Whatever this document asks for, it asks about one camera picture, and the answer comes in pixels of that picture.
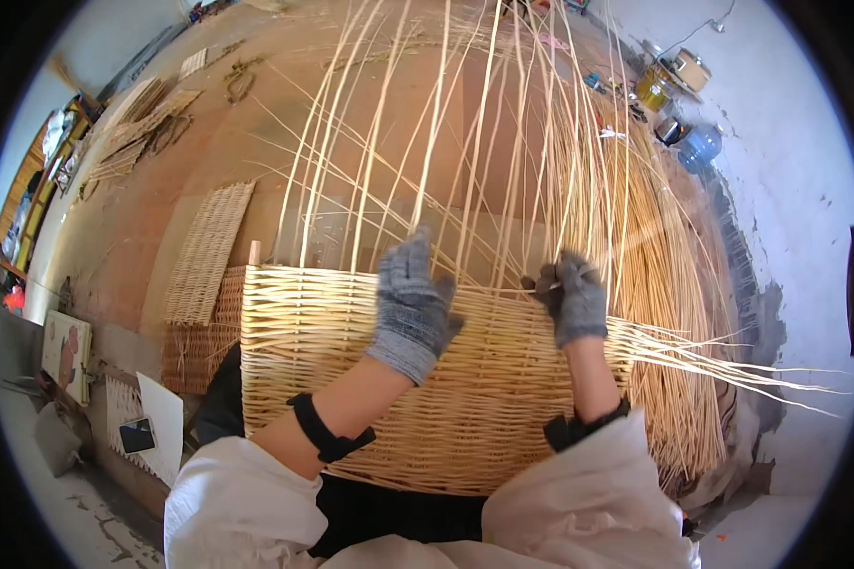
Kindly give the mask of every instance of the bundle of willow rods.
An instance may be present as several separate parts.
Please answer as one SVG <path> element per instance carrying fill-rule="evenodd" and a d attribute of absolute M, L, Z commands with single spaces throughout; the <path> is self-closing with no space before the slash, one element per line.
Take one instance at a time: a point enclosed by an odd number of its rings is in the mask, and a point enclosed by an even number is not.
<path fill-rule="evenodd" d="M 274 69 L 310 105 L 302 131 L 266 109 L 296 147 L 257 136 L 290 153 L 289 167 L 270 169 L 287 180 L 275 254 L 287 248 L 285 260 L 296 267 L 248 269 L 241 337 L 248 432 L 283 413 L 291 395 L 316 389 L 360 358 L 372 332 L 375 281 L 367 273 L 419 223 L 434 228 L 433 268 L 456 276 L 455 309 L 469 323 L 425 387 L 375 426 L 378 440 L 330 465 L 331 472 L 395 488 L 487 495 L 545 455 L 541 426 L 568 412 L 571 395 L 547 316 L 518 289 L 518 279 L 563 248 L 590 257 L 602 276 L 608 362 L 630 403 L 646 408 L 649 445 L 666 488 L 724 458 L 715 380 L 756 391 L 822 389 L 713 357 L 718 342 L 709 341 L 715 329 L 702 287 L 716 285 L 715 268 L 707 271 L 709 282 L 700 282 L 701 243 L 687 236 L 687 212 L 653 158 L 649 133 L 629 120 L 624 101 L 581 82 L 588 70 L 562 26 L 562 6 L 554 3 L 544 21 L 530 15 L 531 26 L 518 18 L 501 23 L 499 2 L 458 7 L 456 14 L 449 1 L 442 14 L 419 9 L 413 14 L 410 0 L 351 5 L 315 94 Z M 379 51 L 374 46 L 389 35 L 382 30 L 387 23 L 395 24 L 394 36 Z M 538 39 L 541 31 L 561 29 L 567 53 Z M 413 37 L 417 54 L 407 49 Z M 378 57 L 371 56 L 375 49 Z M 423 85 L 430 93 L 422 109 L 411 104 L 412 116 L 421 112 L 405 133 L 404 153 L 390 160 L 381 151 L 391 129 L 384 109 L 388 101 L 413 98 L 393 90 L 392 77 L 414 57 L 436 74 Z M 555 62 L 567 71 L 558 73 Z M 483 80 L 463 74 L 466 64 L 478 64 Z M 381 75 L 378 100 L 353 100 L 365 67 Z M 480 102 L 473 117 L 463 112 L 458 160 L 432 160 L 454 93 L 467 94 L 474 83 Z M 361 113 L 372 117 L 366 133 L 350 124 Z M 612 136 L 602 136 L 607 131 Z M 341 160 L 334 154 L 340 142 L 360 151 L 356 164 L 347 152 Z M 452 188 L 432 183 L 453 171 Z M 488 177 L 502 171 L 505 187 L 492 187 Z M 376 176 L 394 182 L 385 188 Z M 350 204 L 336 185 L 348 189 Z M 326 217 L 344 223 L 326 227 Z"/>

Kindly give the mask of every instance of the concrete floor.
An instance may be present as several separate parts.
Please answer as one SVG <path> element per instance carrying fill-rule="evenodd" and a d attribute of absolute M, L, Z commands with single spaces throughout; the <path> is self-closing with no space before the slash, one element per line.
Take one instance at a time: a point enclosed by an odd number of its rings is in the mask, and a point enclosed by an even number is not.
<path fill-rule="evenodd" d="M 85 201 L 79 200 L 74 191 L 55 197 L 34 250 L 29 273 L 34 288 L 28 293 L 31 308 L 26 306 L 27 318 L 42 319 L 69 276 L 72 314 L 93 325 L 93 359 L 101 358 L 129 374 L 139 371 L 160 379 L 164 294 L 190 223 L 206 194 L 230 183 L 257 178 L 228 265 L 246 264 L 251 240 L 260 240 L 263 251 L 273 248 L 285 183 L 282 177 L 265 176 L 268 170 L 253 162 L 280 167 L 289 164 L 290 154 L 273 149 L 248 133 L 262 133 L 287 147 L 296 146 L 289 133 L 273 124 L 266 108 L 278 109 L 293 128 L 301 130 L 307 115 L 307 99 L 270 64 L 289 74 L 298 85 L 315 92 L 322 71 L 319 65 L 310 62 L 331 58 L 338 32 L 325 24 L 327 21 L 315 6 L 276 16 L 252 6 L 238 5 L 187 29 L 164 48 L 140 79 L 153 74 L 176 75 L 181 62 L 199 49 L 208 47 L 208 58 L 213 60 L 224 46 L 246 40 L 237 51 L 177 86 L 203 91 L 187 109 L 193 116 L 193 124 L 178 142 L 157 156 L 141 158 L 128 176 L 101 182 Z M 578 20 L 574 35 L 584 63 L 609 69 L 607 40 L 599 30 Z M 248 60 L 257 55 L 267 60 L 253 68 L 257 79 L 251 97 L 236 106 L 228 105 L 223 76 L 239 58 Z M 417 73 L 415 68 L 410 75 L 399 76 L 398 81 L 410 80 L 413 85 L 418 80 Z M 380 81 L 375 78 L 363 79 L 369 85 L 362 87 L 362 97 L 372 97 L 367 94 L 378 90 Z M 125 95 L 119 94 L 115 102 L 119 105 Z M 404 102 L 394 110 L 402 124 L 396 127 L 399 131 L 404 131 L 406 120 L 406 109 L 400 106 Z M 112 104 L 105 111 L 97 128 L 113 115 L 115 107 Z M 357 128 L 364 130 L 368 124 L 369 119 Z M 92 148 L 100 146 L 99 143 L 100 140 L 93 141 Z M 391 148 L 391 144 L 384 145 L 388 147 L 385 152 L 389 158 L 395 152 L 400 155 L 400 150 Z M 444 151 L 450 156 L 459 153 L 452 145 L 448 150 L 439 149 L 438 153 Z M 93 156 L 87 155 L 85 164 L 91 159 Z M 676 179 L 676 184 L 672 179 L 672 187 L 684 188 L 687 199 L 695 199 L 701 193 L 697 182 L 681 168 L 673 167 L 670 175 Z M 78 188 L 80 183 L 75 179 L 72 188 Z M 704 212 L 701 225 L 710 228 L 707 208 L 697 211 Z M 102 413 L 97 409 L 89 411 Z M 121 472 L 132 470 L 126 475 L 137 479 L 148 477 L 126 461 L 117 461 L 114 468 Z M 139 494 L 140 485 L 145 489 L 152 484 L 137 481 L 132 492 Z M 152 514 L 160 518 L 158 500 L 149 502 Z"/>

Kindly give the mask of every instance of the white paper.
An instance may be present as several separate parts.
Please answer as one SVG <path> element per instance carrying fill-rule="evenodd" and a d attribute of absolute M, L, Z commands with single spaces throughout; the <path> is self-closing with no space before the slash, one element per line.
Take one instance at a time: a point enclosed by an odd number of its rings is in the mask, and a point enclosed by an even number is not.
<path fill-rule="evenodd" d="M 180 471 L 184 449 L 184 402 L 157 381 L 137 373 L 143 413 L 152 424 L 156 447 L 140 452 L 149 468 L 168 487 Z"/>

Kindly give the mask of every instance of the black pants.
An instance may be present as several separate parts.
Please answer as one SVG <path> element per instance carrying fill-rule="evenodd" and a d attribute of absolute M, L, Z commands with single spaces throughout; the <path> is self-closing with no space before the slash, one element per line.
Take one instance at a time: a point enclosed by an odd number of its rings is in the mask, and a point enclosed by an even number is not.
<path fill-rule="evenodd" d="M 240 344 L 228 351 L 218 367 L 199 407 L 195 429 L 200 444 L 243 436 Z M 480 541 L 484 500 L 398 492 L 324 473 L 316 504 L 329 520 L 329 529 L 309 552 L 330 557 L 354 543 L 393 533 L 423 543 Z"/>

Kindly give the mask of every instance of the forearm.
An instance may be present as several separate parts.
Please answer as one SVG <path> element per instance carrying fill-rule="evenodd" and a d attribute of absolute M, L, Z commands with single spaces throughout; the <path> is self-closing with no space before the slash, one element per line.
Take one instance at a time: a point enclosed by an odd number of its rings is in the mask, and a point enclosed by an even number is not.
<path fill-rule="evenodd" d="M 413 385 L 389 365 L 365 355 L 342 377 L 314 393 L 313 406 L 333 435 L 355 439 Z M 292 411 L 254 433 L 251 441 L 308 480 L 314 480 L 325 466 Z"/>
<path fill-rule="evenodd" d="M 576 415 L 588 424 L 620 404 L 614 373 L 603 358 L 603 338 L 582 336 L 563 347 L 573 383 Z"/>

